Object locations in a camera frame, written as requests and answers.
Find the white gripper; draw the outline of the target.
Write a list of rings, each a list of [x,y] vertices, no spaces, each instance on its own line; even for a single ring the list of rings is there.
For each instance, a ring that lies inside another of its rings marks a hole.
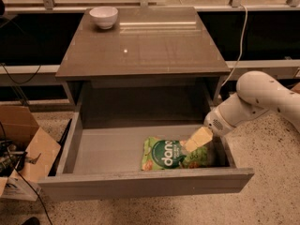
[[[213,134],[216,137],[222,137],[234,129],[232,118],[222,112],[219,107],[214,108],[204,118],[205,127],[200,127],[184,144],[187,151],[193,152],[197,148],[210,143]]]

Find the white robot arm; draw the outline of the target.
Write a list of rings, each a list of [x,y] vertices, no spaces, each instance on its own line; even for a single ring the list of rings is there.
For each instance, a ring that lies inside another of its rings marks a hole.
[[[203,126],[184,143],[193,152],[223,137],[246,121],[274,112],[300,132],[300,94],[261,71],[250,71],[237,81],[236,92],[217,105],[204,119]]]

